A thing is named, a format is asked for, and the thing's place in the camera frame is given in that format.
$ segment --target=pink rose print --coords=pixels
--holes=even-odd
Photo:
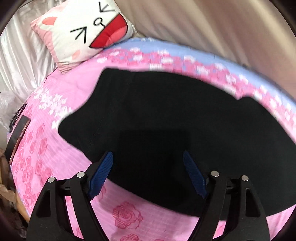
[[[76,228],[76,236],[83,239],[80,228]]]
[[[39,159],[37,162],[36,162],[36,166],[35,166],[35,174],[40,176],[41,175],[41,171],[42,171],[42,160]]]
[[[24,170],[25,164],[26,164],[26,160],[25,160],[25,158],[23,158],[23,159],[20,161],[20,169],[21,169],[22,171]]]
[[[24,135],[24,136],[22,137],[22,140],[20,141],[19,146],[20,146],[20,147],[24,147],[25,144],[26,144],[26,136]]]
[[[15,187],[16,187],[16,189],[17,189],[17,177],[16,177],[16,176],[13,176],[13,180],[14,180],[14,182],[15,182]]]
[[[31,166],[31,161],[32,161],[31,156],[28,156],[27,159],[26,159],[26,167],[27,167],[27,169],[28,169],[28,167]]]
[[[22,182],[26,183],[27,179],[28,179],[28,173],[27,173],[27,170],[24,170],[22,173]]]
[[[43,187],[44,184],[46,183],[47,179],[52,176],[52,170],[50,168],[46,168],[45,171],[41,172],[41,186]]]
[[[17,154],[17,160],[18,160],[18,161],[21,161],[23,155],[24,155],[24,149],[21,149],[21,150],[19,151],[19,153]]]
[[[31,191],[32,191],[32,189],[31,189],[31,183],[27,183],[25,194],[26,194],[28,197],[30,197],[30,196],[31,196]]]
[[[29,207],[29,199],[26,195],[23,195],[22,201],[23,201],[25,208],[28,208]]]
[[[27,143],[31,142],[31,140],[33,139],[33,136],[34,136],[34,132],[31,131],[28,133],[27,135]]]
[[[139,237],[135,234],[130,234],[127,237],[123,236],[120,241],[141,241],[139,240]]]
[[[36,197],[36,195],[35,194],[33,194],[33,195],[31,195],[31,207],[34,207],[35,206],[35,203],[36,203],[36,201],[37,201],[37,197]]]
[[[14,171],[15,173],[17,173],[17,171],[18,171],[18,162],[17,162],[17,161],[15,161],[15,162],[13,163],[13,171]]]
[[[36,145],[36,140],[34,140],[32,143],[31,143],[31,146],[30,146],[30,153],[33,154],[34,151],[35,151],[35,145]]]
[[[113,209],[115,226],[120,229],[136,229],[143,220],[140,211],[129,202],[123,202],[120,206]]]
[[[38,154],[41,155],[41,156],[44,155],[46,149],[47,149],[47,139],[44,138],[44,139],[41,140]]]
[[[26,112],[24,113],[24,115],[30,118],[32,116],[32,108],[33,105],[30,105],[28,108],[26,108]]]
[[[30,207],[28,208],[28,213],[29,213],[29,214],[32,214],[33,209],[34,209],[34,207],[30,206]]]
[[[36,139],[44,132],[44,124],[38,127],[37,133],[36,133]]]
[[[32,116],[32,110],[28,110],[25,114],[26,117],[31,118]]]
[[[34,175],[34,169],[33,169],[33,167],[29,167],[27,169],[27,172],[28,172],[28,181],[32,181],[33,175]]]

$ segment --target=drawn eye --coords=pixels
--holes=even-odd
[[[77,29],[71,30],[70,33],[75,32],[75,31],[78,31],[78,30],[81,30],[81,31],[77,35],[77,37],[75,38],[75,40],[78,39],[78,37],[84,32],[84,43],[86,43],[86,31],[87,31],[87,27],[82,27],[82,28],[77,28]]]
[[[115,9],[105,10],[108,6],[109,6],[109,4],[106,4],[106,6],[103,7],[103,9],[102,9],[101,8],[101,2],[99,2],[100,12],[116,12]]]

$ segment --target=pink bedsheet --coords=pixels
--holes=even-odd
[[[144,54],[137,48],[109,49],[65,75],[54,71],[27,100],[24,115],[31,118],[31,123],[13,160],[12,172],[29,215],[50,176],[55,176],[58,180],[71,178],[89,166],[90,161],[83,153],[66,143],[58,135],[57,128],[61,119],[88,99],[100,73],[106,67],[182,73],[201,78],[236,98],[253,96],[277,118],[295,140],[295,124],[291,122],[295,116],[289,112],[290,109],[278,105],[277,100],[263,86],[255,88],[244,77],[231,74],[220,64],[205,66],[190,58],[170,56],[166,51]],[[68,197],[66,201],[74,234],[82,237],[71,198]],[[198,220],[197,217],[179,214],[143,200],[109,180],[106,180],[100,195],[91,203],[110,240],[183,241],[189,238]],[[267,218],[271,238],[286,223],[294,207]],[[220,221],[215,237],[223,233],[224,226],[225,222]]]

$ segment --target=black fabric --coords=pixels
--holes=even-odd
[[[296,203],[296,147],[283,128],[252,98],[236,100],[200,80],[106,69],[59,134],[92,162],[112,151],[111,181],[177,212],[199,216],[204,204],[184,150],[204,175],[249,176],[266,215]]]

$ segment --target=mattress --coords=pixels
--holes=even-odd
[[[236,99],[250,96],[264,106],[296,141],[296,105],[274,83],[213,54],[152,38],[130,39],[114,45],[66,74],[52,72],[27,99],[23,114],[31,118],[16,152],[12,173],[17,191],[31,215],[47,179],[58,180],[85,171],[90,161],[57,132],[62,119],[91,95],[103,69],[166,71],[220,88]],[[67,208],[74,234],[82,237],[71,198]],[[198,217],[166,210],[106,180],[92,202],[109,240],[187,240]],[[295,206],[267,217],[271,238],[284,226]],[[220,221],[215,237],[223,233]]]

